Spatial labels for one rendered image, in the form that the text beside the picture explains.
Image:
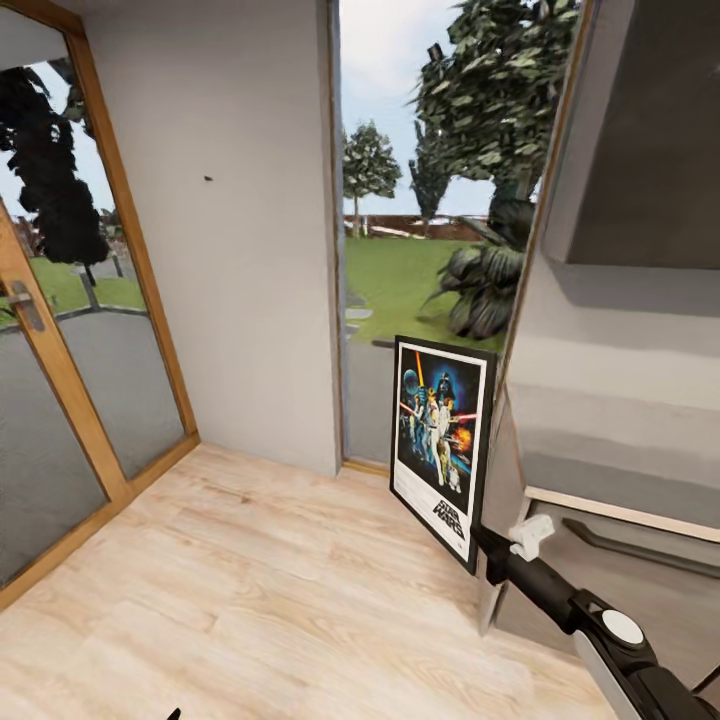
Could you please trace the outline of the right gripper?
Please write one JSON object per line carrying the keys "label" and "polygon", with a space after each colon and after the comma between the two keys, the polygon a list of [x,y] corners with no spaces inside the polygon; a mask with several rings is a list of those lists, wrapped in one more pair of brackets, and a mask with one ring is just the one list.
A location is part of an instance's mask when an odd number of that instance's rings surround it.
{"label": "right gripper", "polygon": [[516,544],[514,541],[504,538],[484,525],[481,527],[479,532],[470,526],[469,532],[487,556],[485,579],[491,585],[498,585],[508,578],[540,608],[540,598],[545,587],[555,577],[561,575],[539,557],[527,561],[518,553],[514,554],[510,551],[510,546]]}

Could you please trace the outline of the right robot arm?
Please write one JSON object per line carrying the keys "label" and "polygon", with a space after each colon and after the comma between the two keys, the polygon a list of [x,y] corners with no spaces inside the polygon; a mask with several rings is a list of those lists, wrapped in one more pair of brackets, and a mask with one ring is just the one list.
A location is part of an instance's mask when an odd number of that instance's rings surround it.
{"label": "right robot arm", "polygon": [[[509,529],[511,540],[481,527],[469,532],[487,556],[485,579],[498,585],[508,578],[561,631],[574,634],[578,657],[619,720],[720,720],[720,711],[659,666],[640,625],[588,589],[577,591],[539,559],[540,540],[555,531],[550,516],[528,516]],[[601,611],[591,613],[591,603]]]}

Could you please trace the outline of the poster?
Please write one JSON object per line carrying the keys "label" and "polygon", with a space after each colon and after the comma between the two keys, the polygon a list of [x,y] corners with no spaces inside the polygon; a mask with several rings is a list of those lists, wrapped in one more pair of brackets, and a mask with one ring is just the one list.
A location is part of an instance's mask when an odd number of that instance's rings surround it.
{"label": "poster", "polygon": [[498,357],[395,336],[389,489],[472,576]]}

